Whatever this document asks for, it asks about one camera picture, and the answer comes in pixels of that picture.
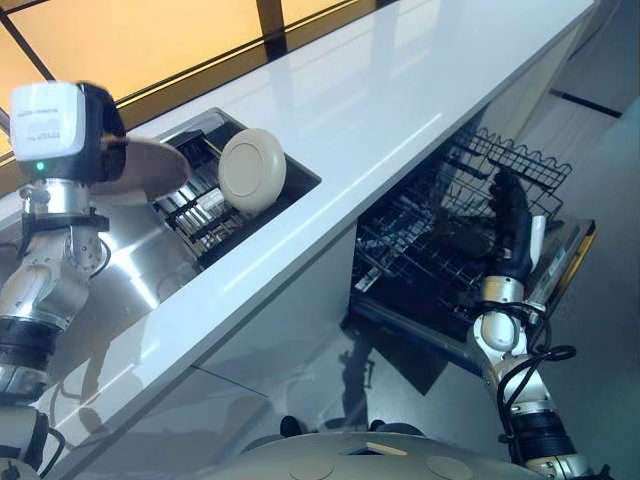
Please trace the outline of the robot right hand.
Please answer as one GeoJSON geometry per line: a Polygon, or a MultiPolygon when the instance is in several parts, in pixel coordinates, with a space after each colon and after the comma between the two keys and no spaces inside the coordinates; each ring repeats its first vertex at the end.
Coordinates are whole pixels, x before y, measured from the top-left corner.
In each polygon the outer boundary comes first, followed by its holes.
{"type": "Polygon", "coordinates": [[[518,177],[500,170],[489,188],[494,212],[495,240],[486,273],[509,277],[525,285],[536,261],[531,255],[533,216],[518,177]]]}

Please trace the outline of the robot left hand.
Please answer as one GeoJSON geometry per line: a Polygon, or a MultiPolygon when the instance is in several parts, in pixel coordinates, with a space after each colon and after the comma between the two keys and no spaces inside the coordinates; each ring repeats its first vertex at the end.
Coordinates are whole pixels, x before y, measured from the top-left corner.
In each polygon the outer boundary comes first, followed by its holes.
{"type": "Polygon", "coordinates": [[[126,130],[111,94],[88,82],[47,81],[10,96],[10,142],[31,181],[114,181],[126,163],[126,130]]]}

